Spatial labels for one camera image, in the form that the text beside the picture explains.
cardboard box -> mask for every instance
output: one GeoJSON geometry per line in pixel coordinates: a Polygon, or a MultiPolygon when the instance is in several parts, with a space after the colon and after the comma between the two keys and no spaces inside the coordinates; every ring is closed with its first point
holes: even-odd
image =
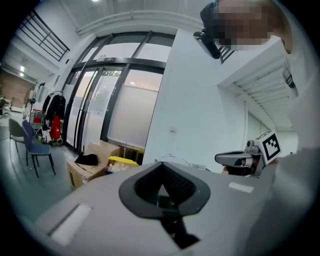
{"type": "Polygon", "coordinates": [[[97,155],[98,165],[91,166],[75,163],[77,157],[68,159],[66,161],[66,167],[71,187],[78,189],[83,184],[103,176],[105,174],[105,167],[108,163],[108,157],[117,156],[118,153],[119,148],[115,145],[109,144],[102,140],[91,142],[88,145],[85,155],[97,155]]]}

white wall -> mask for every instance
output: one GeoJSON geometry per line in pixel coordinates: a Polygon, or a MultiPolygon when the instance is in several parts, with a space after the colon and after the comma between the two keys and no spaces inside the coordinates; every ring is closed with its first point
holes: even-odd
{"type": "Polygon", "coordinates": [[[221,173],[215,155],[243,149],[245,104],[217,87],[221,69],[227,68],[208,56],[192,33],[178,30],[155,104],[144,164],[172,154],[221,173]]]}
{"type": "Polygon", "coordinates": [[[276,136],[282,150],[280,157],[285,157],[290,152],[297,152],[298,135],[295,131],[277,131],[276,136]]]}

ceiling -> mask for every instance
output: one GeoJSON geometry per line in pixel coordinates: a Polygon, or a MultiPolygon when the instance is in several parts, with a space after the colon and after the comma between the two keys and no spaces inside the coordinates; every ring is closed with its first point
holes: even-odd
{"type": "Polygon", "coordinates": [[[60,0],[63,8],[77,28],[103,17],[130,12],[151,10],[166,11],[200,18],[200,11],[210,0],[60,0]]]}
{"type": "Polygon", "coordinates": [[[292,103],[289,88],[282,75],[284,57],[280,54],[268,64],[257,66],[254,71],[234,84],[247,93],[274,122],[277,131],[292,131],[286,111],[292,103]]]}
{"type": "Polygon", "coordinates": [[[20,76],[21,66],[24,66],[24,76],[21,78],[32,83],[36,80],[41,80],[52,73],[10,44],[1,60],[1,67],[5,71],[12,74],[14,73],[13,75],[20,76]]]}

glass door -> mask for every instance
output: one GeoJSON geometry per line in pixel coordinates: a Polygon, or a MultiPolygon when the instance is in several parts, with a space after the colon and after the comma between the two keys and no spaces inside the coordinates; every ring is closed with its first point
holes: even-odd
{"type": "Polygon", "coordinates": [[[82,132],[82,151],[92,141],[100,139],[102,126],[108,103],[114,92],[121,70],[109,70],[107,67],[102,71],[89,101],[82,132]]]}
{"type": "Polygon", "coordinates": [[[97,73],[98,69],[88,70],[82,77],[80,77],[80,82],[72,100],[72,106],[67,123],[66,142],[75,150],[78,142],[79,118],[85,105],[85,99],[88,95],[89,88],[92,86],[97,73]]]}

person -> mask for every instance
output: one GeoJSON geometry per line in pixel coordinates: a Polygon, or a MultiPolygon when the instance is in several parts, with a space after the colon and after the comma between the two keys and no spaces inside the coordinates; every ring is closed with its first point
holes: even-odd
{"type": "Polygon", "coordinates": [[[300,148],[320,147],[320,133],[316,132],[320,130],[320,116],[312,111],[320,109],[320,62],[294,15],[278,0],[214,0],[203,8],[200,17],[206,32],[231,49],[250,49],[265,44],[271,36],[281,39],[282,74],[292,99],[288,118],[300,148]]]}
{"type": "Polygon", "coordinates": [[[230,48],[261,45],[271,36],[281,39],[283,76],[293,99],[287,116],[299,140],[299,151],[277,164],[265,198],[239,222],[234,255],[267,255],[289,236],[294,245],[313,244],[298,225],[319,193],[319,57],[303,27],[277,0],[214,0],[200,16],[206,32],[230,48]],[[297,227],[301,233],[294,233],[297,227]]]}

